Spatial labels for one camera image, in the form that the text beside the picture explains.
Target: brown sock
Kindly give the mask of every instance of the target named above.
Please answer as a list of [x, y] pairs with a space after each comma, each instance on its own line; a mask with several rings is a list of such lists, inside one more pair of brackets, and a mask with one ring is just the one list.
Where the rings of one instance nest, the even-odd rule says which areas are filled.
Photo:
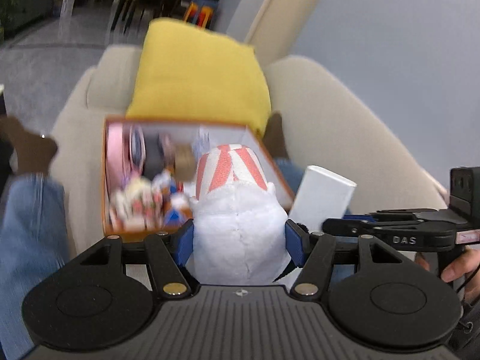
[[52, 138], [42, 138], [25, 130], [16, 117], [0, 118], [0, 132], [17, 152], [17, 175], [43, 173], [48, 175], [50, 162], [57, 153]]
[[263, 145], [273, 158], [289, 158], [283, 136], [282, 115], [279, 112], [274, 112], [268, 119]]

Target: beige sofa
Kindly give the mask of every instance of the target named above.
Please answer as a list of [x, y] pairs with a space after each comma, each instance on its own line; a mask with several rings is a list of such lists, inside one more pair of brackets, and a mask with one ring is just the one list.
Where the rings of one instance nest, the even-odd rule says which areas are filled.
[[[72, 253], [102, 238], [102, 133], [106, 115], [130, 103], [141, 48], [109, 47], [88, 69], [53, 128], [59, 153], [51, 174], [65, 187]], [[358, 184], [356, 213], [387, 208], [445, 206], [434, 183], [402, 143], [322, 66], [288, 56], [265, 68], [272, 108], [284, 116], [292, 160], [316, 164]]]

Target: blue gripper pad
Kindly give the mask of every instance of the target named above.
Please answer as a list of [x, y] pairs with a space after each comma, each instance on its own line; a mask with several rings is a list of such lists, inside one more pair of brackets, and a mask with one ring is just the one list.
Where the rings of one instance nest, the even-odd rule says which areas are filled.
[[194, 223], [189, 221], [190, 226], [184, 230], [178, 238], [177, 250], [173, 254], [173, 259], [177, 266], [184, 267], [194, 251]]
[[373, 216], [371, 215], [344, 215], [342, 219], [348, 219], [351, 221], [369, 221], [376, 222]]
[[288, 222], [285, 222], [285, 244], [286, 251], [292, 258], [295, 266], [302, 268], [307, 260], [307, 256], [303, 252], [302, 237]]

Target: foot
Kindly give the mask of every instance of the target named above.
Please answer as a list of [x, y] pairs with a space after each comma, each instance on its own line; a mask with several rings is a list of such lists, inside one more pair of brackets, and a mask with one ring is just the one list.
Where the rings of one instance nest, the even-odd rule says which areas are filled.
[[13, 116], [0, 118], [0, 134], [17, 152], [17, 175], [48, 174], [50, 163], [58, 150], [52, 138], [42, 138], [25, 130], [20, 121]]

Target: white box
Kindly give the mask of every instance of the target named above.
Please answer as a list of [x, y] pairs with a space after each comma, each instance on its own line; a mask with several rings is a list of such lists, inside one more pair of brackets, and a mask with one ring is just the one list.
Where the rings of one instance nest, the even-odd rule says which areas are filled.
[[342, 218], [357, 184], [319, 166], [309, 166], [303, 175], [289, 218], [310, 232], [321, 231], [328, 218]]

